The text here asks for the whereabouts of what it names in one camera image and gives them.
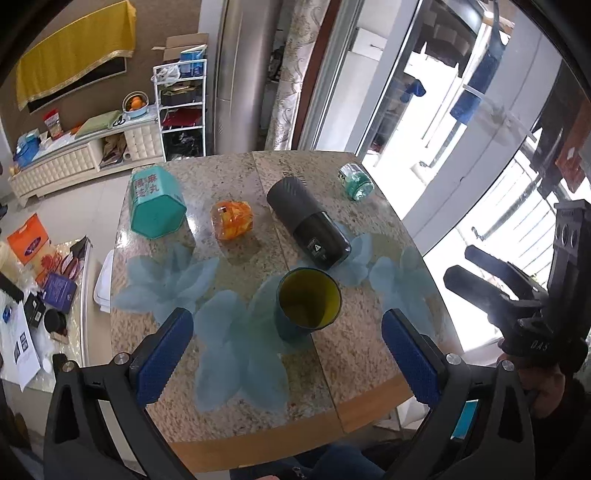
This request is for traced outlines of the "person's right hand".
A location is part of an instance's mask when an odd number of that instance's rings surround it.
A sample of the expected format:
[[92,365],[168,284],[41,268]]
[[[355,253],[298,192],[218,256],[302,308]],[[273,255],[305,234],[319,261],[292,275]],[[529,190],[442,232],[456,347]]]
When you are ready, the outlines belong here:
[[538,418],[548,417],[558,408],[566,385],[566,378],[558,366],[542,368],[535,366],[531,360],[506,353],[497,359],[498,363],[503,361],[512,362],[517,369],[523,389],[535,393],[531,408]]

